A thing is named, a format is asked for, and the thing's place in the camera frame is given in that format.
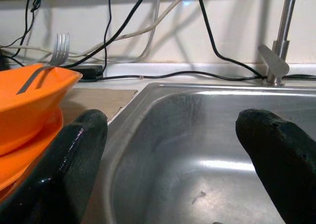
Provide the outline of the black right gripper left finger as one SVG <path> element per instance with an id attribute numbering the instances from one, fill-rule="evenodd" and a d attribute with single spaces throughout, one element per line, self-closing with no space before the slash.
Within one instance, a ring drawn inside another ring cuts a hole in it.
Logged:
<path id="1" fill-rule="evenodd" d="M 0 201 L 2 224 L 79 224 L 106 145 L 106 115 L 86 110 L 65 126 Z"/>

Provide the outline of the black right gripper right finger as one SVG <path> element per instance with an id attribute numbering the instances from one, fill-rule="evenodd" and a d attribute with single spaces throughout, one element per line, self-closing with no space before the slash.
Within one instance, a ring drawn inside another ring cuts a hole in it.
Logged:
<path id="1" fill-rule="evenodd" d="M 236 134 L 274 206 L 287 224 L 316 222 L 316 142 L 271 111 L 246 109 Z"/>

